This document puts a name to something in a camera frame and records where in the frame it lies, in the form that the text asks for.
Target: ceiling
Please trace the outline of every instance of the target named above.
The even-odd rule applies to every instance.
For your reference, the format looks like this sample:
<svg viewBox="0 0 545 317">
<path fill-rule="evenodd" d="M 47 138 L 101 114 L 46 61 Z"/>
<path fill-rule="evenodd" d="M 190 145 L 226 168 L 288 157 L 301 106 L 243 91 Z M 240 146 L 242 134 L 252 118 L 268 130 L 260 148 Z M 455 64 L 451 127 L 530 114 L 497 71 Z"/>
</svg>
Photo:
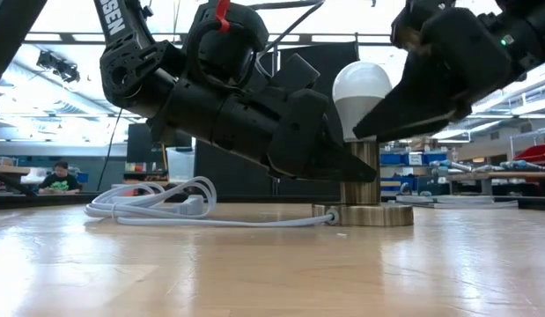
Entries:
<svg viewBox="0 0 545 317">
<path fill-rule="evenodd" d="M 152 0 L 151 7 L 155 16 L 149 19 L 148 25 L 155 38 L 159 40 L 172 36 L 172 33 L 187 33 L 197 6 L 203 2 L 205 1 Z M 254 4 L 277 0 L 235 2 Z M 142 3 L 146 5 L 149 1 L 143 0 Z M 387 35 L 391 32 L 392 20 L 404 3 L 405 0 L 381 0 L 372 8 L 372 2 L 368 0 L 327 0 L 323 7 L 292 33 L 320 33 L 312 37 L 312 41 L 318 42 L 353 41 L 354 33 L 360 33 L 361 42 L 379 43 L 361 46 L 360 58 L 380 64 L 388 73 L 392 84 L 397 85 L 401 80 L 407 53 L 391 47 Z M 457 4 L 470 8 L 476 14 L 499 12 L 495 1 L 491 0 L 477 2 L 464 0 L 458 1 Z M 176 8 L 178 18 L 174 28 Z M 281 33 L 305 10 L 306 8 L 261 11 L 260 14 L 271 33 Z M 70 33 L 73 41 L 66 41 L 59 35 L 61 33 Z M 42 135 L 48 135 L 51 139 L 71 135 L 83 140 L 101 139 L 107 142 L 115 123 L 114 114 L 120 109 L 107 102 L 102 92 L 99 58 L 104 45 L 100 33 L 93 1 L 48 0 L 28 34 L 26 44 L 19 49 L 14 63 L 4 73 L 0 84 L 1 126 L 35 130 Z M 291 41 L 287 38 L 280 48 L 293 45 Z M 56 56 L 77 64 L 81 80 L 66 85 L 58 76 L 44 72 L 35 65 L 41 50 L 53 52 Z M 528 97 L 527 103 L 545 99 L 545 85 L 537 83 L 545 83 L 545 65 L 531 71 L 527 81 L 510 85 L 501 92 L 494 92 L 475 106 L 475 109 L 479 109 L 476 112 L 505 116 L 525 102 L 521 97 L 523 92 L 526 92 Z M 125 139 L 127 125 L 137 122 L 132 114 L 123 113 L 124 118 L 116 132 L 116 140 Z M 532 112 L 535 113 L 545 114 L 545 107 Z M 470 130 L 485 123 L 505 120 L 508 118 L 470 118 L 449 129 Z"/>
</svg>

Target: led bulb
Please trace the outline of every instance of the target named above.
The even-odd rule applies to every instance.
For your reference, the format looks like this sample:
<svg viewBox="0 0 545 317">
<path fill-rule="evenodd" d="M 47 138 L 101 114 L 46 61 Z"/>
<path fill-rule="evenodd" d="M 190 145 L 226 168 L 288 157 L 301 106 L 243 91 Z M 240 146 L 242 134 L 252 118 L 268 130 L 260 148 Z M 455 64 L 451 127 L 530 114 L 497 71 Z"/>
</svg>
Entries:
<svg viewBox="0 0 545 317">
<path fill-rule="evenodd" d="M 352 129 L 391 90 L 389 76 L 376 63 L 354 62 L 341 70 L 333 84 L 333 101 L 341 117 L 345 142 L 358 141 Z"/>
</svg>

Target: person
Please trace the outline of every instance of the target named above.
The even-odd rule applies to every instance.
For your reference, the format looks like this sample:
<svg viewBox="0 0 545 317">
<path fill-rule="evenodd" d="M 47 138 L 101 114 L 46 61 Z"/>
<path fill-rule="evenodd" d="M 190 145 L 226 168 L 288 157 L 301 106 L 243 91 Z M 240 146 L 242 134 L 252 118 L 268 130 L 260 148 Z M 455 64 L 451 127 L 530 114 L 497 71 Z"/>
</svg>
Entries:
<svg viewBox="0 0 545 317">
<path fill-rule="evenodd" d="M 56 162 L 53 169 L 55 172 L 40 184 L 40 194 L 70 195 L 80 191 L 77 179 L 69 174 L 69 163 Z"/>
</svg>

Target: white lettering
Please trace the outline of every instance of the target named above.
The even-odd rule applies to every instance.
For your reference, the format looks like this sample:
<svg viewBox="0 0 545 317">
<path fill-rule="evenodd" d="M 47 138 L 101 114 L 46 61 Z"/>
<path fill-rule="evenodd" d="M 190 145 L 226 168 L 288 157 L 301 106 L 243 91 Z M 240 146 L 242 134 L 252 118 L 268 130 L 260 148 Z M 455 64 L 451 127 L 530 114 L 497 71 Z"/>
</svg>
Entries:
<svg viewBox="0 0 545 317">
<path fill-rule="evenodd" d="M 125 29 L 118 0 L 100 0 L 100 3 L 102 4 L 104 19 L 106 20 L 110 35 L 114 35 Z"/>
</svg>

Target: lamp base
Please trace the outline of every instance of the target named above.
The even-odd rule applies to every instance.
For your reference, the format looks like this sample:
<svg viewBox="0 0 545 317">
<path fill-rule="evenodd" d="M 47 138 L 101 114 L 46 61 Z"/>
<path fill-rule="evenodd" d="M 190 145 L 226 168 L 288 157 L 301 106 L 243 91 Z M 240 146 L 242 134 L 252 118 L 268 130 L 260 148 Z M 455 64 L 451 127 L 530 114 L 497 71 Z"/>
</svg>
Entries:
<svg viewBox="0 0 545 317">
<path fill-rule="evenodd" d="M 323 216 L 329 210 L 339 214 L 336 224 L 343 226 L 405 226 L 413 225 L 413 207 L 394 203 L 356 204 L 316 203 L 313 216 Z"/>
</svg>

